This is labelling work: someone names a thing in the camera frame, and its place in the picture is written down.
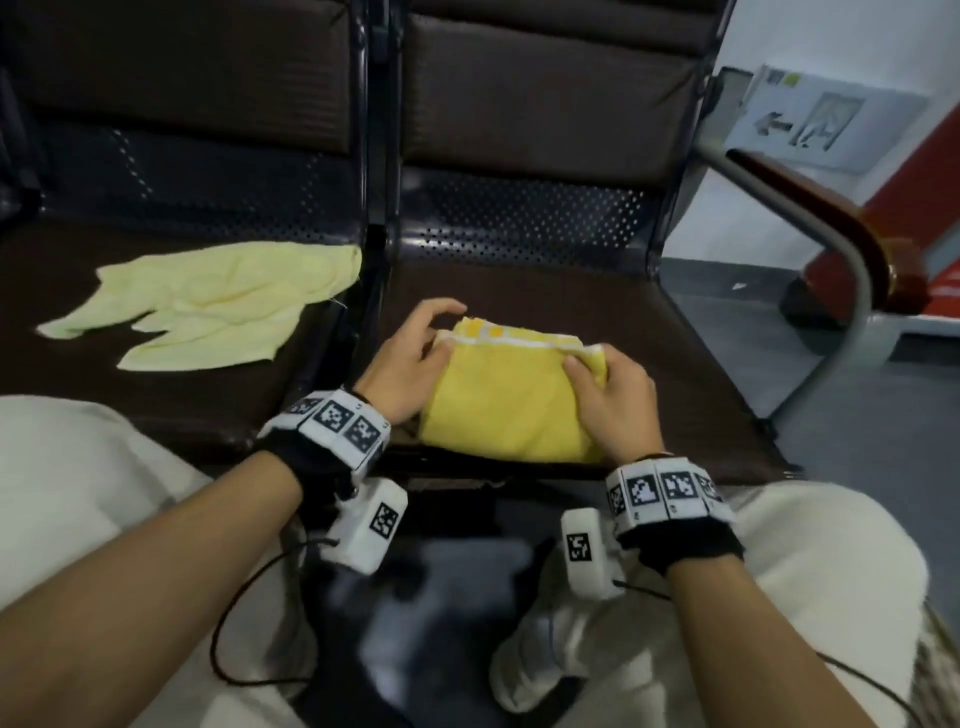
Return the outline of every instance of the knee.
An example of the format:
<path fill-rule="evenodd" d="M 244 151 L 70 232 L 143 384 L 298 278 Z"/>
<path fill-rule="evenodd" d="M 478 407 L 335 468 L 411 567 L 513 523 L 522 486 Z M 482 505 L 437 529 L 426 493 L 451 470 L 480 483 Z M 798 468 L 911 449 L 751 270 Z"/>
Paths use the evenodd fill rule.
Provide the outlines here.
<path fill-rule="evenodd" d="M 920 548 L 869 496 L 830 483 L 774 484 L 756 500 L 756 512 L 745 515 L 744 544 L 761 571 L 808 564 L 820 578 L 833 574 L 850 585 L 883 584 L 925 597 Z"/>

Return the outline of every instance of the perforated metal panel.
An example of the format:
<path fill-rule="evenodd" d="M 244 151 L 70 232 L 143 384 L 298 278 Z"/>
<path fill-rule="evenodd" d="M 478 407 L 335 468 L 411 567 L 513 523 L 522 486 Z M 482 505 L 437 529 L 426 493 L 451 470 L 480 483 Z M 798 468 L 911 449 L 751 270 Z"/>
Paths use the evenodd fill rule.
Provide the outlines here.
<path fill-rule="evenodd" d="M 175 236 L 357 242 L 349 158 L 75 123 L 45 123 L 45 209 Z"/>
<path fill-rule="evenodd" d="M 660 196 L 405 168 L 401 256 L 642 270 Z"/>

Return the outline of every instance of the brown chair seat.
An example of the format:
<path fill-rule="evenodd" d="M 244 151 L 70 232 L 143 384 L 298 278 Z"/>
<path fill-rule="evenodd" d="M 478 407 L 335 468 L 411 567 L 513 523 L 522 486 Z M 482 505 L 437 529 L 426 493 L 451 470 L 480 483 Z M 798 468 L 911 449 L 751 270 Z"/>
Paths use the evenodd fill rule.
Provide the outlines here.
<path fill-rule="evenodd" d="M 308 306 L 275 361 L 202 372 L 116 369 L 126 351 L 155 336 L 126 324 L 70 341 L 52 341 L 35 332 L 38 324 L 66 315 L 96 290 L 98 266 L 211 244 L 53 221 L 5 235 L 0 239 L 0 352 L 5 359 L 0 395 L 105 404 L 195 464 L 243 455 L 277 412 L 306 351 L 317 343 L 318 327 L 331 315 L 330 307 Z"/>
<path fill-rule="evenodd" d="M 658 284 L 574 269 L 401 260 L 387 285 L 380 337 L 390 336 L 418 301 L 437 296 L 456 297 L 469 315 L 498 324 L 613 344 L 657 383 L 667 448 L 706 468 L 718 483 L 756 485 L 789 472 L 746 401 Z M 595 470 L 598 477 L 606 473 Z M 458 475 L 471 477 L 469 471 Z"/>

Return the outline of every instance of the forearm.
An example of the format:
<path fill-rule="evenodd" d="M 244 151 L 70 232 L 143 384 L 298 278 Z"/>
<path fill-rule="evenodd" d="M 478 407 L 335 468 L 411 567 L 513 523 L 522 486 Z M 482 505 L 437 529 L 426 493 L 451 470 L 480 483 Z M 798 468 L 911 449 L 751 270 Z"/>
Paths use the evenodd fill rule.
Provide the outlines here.
<path fill-rule="evenodd" d="M 125 726 L 210 630 L 296 512 L 261 452 L 0 613 L 0 725 Z"/>
<path fill-rule="evenodd" d="M 876 728 L 734 556 L 667 572 L 710 728 Z"/>

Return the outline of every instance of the folded yellow cloth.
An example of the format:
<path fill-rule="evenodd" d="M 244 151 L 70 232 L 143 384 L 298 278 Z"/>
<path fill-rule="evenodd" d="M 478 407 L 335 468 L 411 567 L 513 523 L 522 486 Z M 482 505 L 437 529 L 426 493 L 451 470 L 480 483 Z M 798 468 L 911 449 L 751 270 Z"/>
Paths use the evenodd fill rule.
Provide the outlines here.
<path fill-rule="evenodd" d="M 265 241 L 144 255 L 98 268 L 96 293 L 36 330 L 72 339 L 143 316 L 135 330 L 166 333 L 133 347 L 117 365 L 138 372 L 273 359 L 307 304 L 326 301 L 357 280 L 360 257 L 352 245 Z"/>
<path fill-rule="evenodd" d="M 452 338 L 454 349 L 420 415 L 426 445 L 498 460 L 601 459 L 577 420 L 577 401 L 562 366 L 572 354 L 603 386 L 607 360 L 601 346 L 482 319 L 463 319 L 438 337 Z"/>

